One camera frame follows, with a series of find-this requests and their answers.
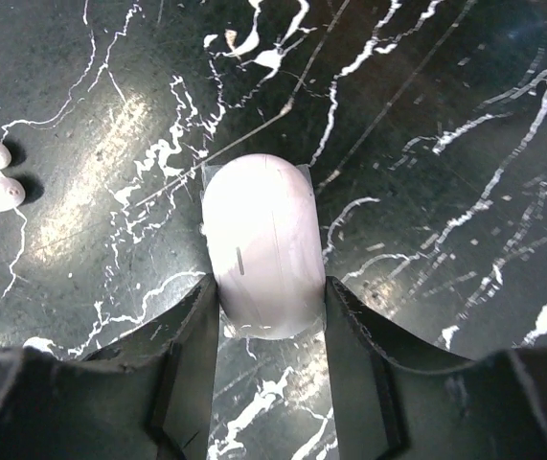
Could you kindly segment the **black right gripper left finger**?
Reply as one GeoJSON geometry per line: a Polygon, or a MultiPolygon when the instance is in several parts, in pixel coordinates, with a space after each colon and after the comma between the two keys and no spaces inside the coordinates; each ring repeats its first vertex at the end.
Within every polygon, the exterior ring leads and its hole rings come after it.
{"type": "Polygon", "coordinates": [[[203,459],[217,363],[212,276],[81,360],[0,348],[0,459],[203,459]]]}

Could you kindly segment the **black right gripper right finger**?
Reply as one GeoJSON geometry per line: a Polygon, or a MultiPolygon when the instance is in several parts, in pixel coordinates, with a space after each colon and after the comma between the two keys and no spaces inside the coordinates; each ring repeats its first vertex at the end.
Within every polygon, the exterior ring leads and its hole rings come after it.
{"type": "Polygon", "coordinates": [[[325,342],[343,459],[547,459],[547,348],[442,350],[326,282],[325,342]]]}

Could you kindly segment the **white oval charging case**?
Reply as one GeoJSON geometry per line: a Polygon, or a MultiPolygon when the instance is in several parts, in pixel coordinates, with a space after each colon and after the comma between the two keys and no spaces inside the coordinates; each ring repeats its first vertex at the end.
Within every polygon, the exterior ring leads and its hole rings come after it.
{"type": "Polygon", "coordinates": [[[319,321],[325,268],[308,167],[248,154],[205,168],[203,185],[202,229],[236,333],[286,339],[319,321]]]}

